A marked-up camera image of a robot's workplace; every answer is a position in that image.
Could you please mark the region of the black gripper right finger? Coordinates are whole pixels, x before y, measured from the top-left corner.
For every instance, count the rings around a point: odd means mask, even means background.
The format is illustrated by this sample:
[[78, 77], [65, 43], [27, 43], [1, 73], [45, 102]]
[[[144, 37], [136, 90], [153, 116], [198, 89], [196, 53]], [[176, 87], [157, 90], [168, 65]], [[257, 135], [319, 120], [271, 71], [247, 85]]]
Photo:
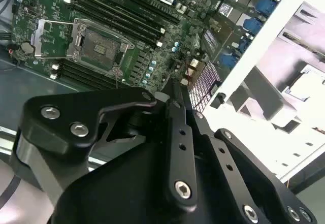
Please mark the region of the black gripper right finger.
[[315, 215], [232, 132], [212, 131], [180, 94], [192, 129], [200, 223], [317, 223]]

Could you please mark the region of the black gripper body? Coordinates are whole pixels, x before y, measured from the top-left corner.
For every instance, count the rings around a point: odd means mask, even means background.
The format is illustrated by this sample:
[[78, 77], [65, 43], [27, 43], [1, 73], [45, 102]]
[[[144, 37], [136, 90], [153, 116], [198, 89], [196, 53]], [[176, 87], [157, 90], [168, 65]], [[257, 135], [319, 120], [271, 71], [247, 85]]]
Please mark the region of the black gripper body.
[[195, 135], [198, 203], [193, 212], [177, 207], [167, 192], [167, 151], [145, 143], [70, 185], [60, 197], [53, 223], [243, 223], [207, 137]]

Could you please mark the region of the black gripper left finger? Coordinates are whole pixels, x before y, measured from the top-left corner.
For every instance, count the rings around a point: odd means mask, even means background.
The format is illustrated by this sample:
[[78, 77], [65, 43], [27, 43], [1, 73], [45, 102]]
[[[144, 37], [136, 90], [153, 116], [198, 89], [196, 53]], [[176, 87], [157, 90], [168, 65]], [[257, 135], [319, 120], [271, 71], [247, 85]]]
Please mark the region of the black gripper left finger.
[[167, 151], [167, 192], [177, 207], [198, 203], [192, 129], [180, 84], [152, 95], [141, 87], [47, 95], [23, 106], [16, 156], [56, 207], [76, 180], [145, 143]]

